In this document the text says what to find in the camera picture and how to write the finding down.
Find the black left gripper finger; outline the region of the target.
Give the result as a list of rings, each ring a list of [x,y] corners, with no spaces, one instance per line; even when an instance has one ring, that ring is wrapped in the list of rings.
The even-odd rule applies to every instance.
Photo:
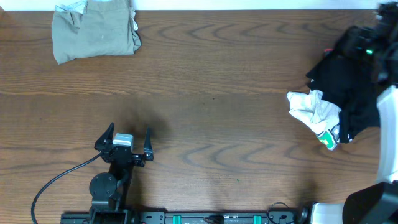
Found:
[[[105,151],[113,142],[114,123],[111,123],[107,130],[96,140],[94,148],[99,151]]]
[[[154,160],[154,152],[152,148],[152,143],[150,140],[151,131],[149,128],[146,129],[146,135],[144,140],[144,158],[146,161]]]

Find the black polo shirt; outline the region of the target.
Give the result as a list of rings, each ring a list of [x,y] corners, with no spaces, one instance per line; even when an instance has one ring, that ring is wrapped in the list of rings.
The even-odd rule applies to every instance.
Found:
[[[340,122],[340,141],[349,143],[368,127],[379,127],[373,69],[363,63],[330,52],[307,74],[311,90],[323,92],[322,100],[335,104]]]

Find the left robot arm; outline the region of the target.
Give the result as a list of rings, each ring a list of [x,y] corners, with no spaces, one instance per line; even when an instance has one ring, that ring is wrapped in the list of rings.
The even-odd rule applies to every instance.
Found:
[[[136,154],[134,136],[114,134],[114,123],[96,140],[94,148],[100,157],[110,164],[109,171],[94,176],[89,191],[92,196],[89,224],[140,223],[139,214],[126,207],[127,193],[134,167],[143,167],[154,160],[150,129],[146,129],[144,152]]]

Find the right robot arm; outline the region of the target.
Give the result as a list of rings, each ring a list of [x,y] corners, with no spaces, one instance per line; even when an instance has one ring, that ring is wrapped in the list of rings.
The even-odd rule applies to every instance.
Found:
[[[397,2],[382,3],[373,28],[350,27],[334,50],[374,69],[382,91],[380,160],[375,184],[352,193],[343,203],[313,203],[304,223],[397,223]]]

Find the white printed t-shirt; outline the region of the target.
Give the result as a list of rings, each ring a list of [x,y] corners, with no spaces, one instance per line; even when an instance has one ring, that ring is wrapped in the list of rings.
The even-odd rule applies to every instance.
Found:
[[[329,101],[322,100],[323,92],[310,90],[308,94],[288,92],[289,113],[315,133],[318,140],[332,151],[340,143],[341,109]]]

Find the folded khaki pants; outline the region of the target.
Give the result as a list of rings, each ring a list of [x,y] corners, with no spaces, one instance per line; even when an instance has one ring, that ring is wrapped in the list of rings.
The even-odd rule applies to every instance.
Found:
[[[133,55],[141,47],[135,15],[129,0],[87,0],[55,6],[52,43],[56,62]]]

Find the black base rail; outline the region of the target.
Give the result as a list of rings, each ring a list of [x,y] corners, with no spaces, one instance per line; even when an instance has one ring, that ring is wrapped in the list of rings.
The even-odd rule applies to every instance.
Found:
[[[271,211],[264,213],[170,213],[170,212],[91,212],[64,213],[61,224],[291,224],[295,213]]]

